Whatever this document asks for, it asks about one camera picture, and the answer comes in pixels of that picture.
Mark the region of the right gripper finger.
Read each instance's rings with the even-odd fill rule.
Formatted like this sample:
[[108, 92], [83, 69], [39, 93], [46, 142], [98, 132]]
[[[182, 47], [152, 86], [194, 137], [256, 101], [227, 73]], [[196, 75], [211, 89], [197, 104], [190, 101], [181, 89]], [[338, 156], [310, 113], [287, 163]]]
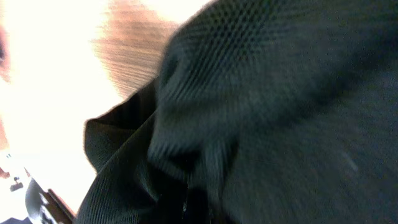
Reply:
[[186, 201], [182, 207], [181, 224], [199, 223], [199, 191], [193, 189], [187, 191]]

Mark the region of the black t-shirt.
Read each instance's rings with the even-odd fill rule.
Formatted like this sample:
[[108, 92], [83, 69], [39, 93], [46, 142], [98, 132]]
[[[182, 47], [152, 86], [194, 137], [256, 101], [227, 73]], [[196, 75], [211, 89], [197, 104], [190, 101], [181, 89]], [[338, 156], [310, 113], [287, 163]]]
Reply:
[[215, 1], [85, 152], [77, 223], [396, 223], [397, 2]]

